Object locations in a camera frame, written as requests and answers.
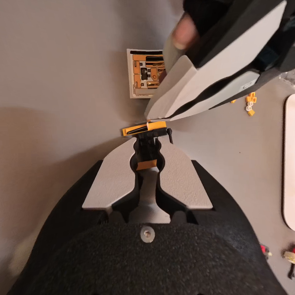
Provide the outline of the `pale and black lego piece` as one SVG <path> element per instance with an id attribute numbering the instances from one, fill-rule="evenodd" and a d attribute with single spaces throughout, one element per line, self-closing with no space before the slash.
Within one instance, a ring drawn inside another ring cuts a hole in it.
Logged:
<path id="1" fill-rule="evenodd" d="M 292 280 L 295 278 L 295 248 L 293 248 L 291 251 L 285 251 L 283 257 L 291 264 L 288 278 Z"/>

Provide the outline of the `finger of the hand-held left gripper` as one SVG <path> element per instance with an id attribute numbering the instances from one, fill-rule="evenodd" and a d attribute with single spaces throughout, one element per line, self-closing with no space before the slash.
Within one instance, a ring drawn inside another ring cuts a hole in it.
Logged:
<path id="1" fill-rule="evenodd" d="M 145 111 L 150 121 L 170 120 L 183 105 L 223 79 L 235 77 L 278 30 L 287 1 L 235 1 L 199 47 L 181 56 Z"/>
<path id="2" fill-rule="evenodd" d="M 193 116 L 209 110 L 227 99 L 253 86 L 260 74 L 254 71 L 245 71 L 235 78 L 223 79 L 214 86 L 204 90 L 196 99 L 179 108 L 170 118 L 170 121 Z"/>

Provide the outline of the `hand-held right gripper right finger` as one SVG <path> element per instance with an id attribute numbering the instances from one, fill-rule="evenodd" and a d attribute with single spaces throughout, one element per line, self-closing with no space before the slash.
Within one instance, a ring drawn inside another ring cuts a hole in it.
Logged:
<path id="1" fill-rule="evenodd" d="M 162 210 L 211 210 L 208 194 L 190 158 L 167 139 L 158 137 L 156 203 Z"/>

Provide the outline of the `person's left hand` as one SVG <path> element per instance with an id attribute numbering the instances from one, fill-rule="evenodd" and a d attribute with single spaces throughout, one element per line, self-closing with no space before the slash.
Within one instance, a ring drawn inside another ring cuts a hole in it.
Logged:
<path id="1" fill-rule="evenodd" d="M 172 32 L 172 42 L 177 50 L 187 50 L 200 40 L 200 34 L 189 14 L 184 13 Z"/>

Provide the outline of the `red lego piece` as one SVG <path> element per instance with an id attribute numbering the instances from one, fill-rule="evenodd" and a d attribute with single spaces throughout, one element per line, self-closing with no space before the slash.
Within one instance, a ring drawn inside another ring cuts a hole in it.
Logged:
<path id="1" fill-rule="evenodd" d="M 260 248 L 261 248 L 261 251 L 264 254 L 266 260 L 268 260 L 270 257 L 273 256 L 269 247 L 267 247 L 266 245 L 260 244 Z"/>

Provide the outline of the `yellow lego sticker sheet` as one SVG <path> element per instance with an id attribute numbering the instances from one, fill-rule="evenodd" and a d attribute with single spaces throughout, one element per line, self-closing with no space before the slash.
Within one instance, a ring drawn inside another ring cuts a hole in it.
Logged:
<path id="1" fill-rule="evenodd" d="M 152 98 L 165 71 L 163 51 L 128 48 L 126 52 L 130 98 Z"/>

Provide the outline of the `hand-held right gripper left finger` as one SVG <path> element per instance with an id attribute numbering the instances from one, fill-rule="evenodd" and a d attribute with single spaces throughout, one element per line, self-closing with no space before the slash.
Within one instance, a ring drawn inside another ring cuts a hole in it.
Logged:
<path id="1" fill-rule="evenodd" d="M 131 138 L 103 159 L 83 209 L 133 210 L 138 205 L 136 143 L 137 138 Z"/>

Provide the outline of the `yellow and black lego assembly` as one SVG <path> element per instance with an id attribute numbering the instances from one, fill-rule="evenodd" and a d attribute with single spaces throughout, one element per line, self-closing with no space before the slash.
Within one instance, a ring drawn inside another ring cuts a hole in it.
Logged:
<path id="1" fill-rule="evenodd" d="M 138 139 L 137 171 L 151 169 L 157 166 L 157 149 L 155 138 L 168 136 L 173 144 L 172 129 L 167 128 L 165 121 L 150 122 L 122 129 L 124 137 L 132 136 Z"/>

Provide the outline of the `white tray edge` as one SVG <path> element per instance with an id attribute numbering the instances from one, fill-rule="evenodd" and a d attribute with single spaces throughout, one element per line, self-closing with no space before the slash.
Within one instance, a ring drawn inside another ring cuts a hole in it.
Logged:
<path id="1" fill-rule="evenodd" d="M 295 94 L 284 104 L 282 212 L 286 225 L 295 231 Z"/>

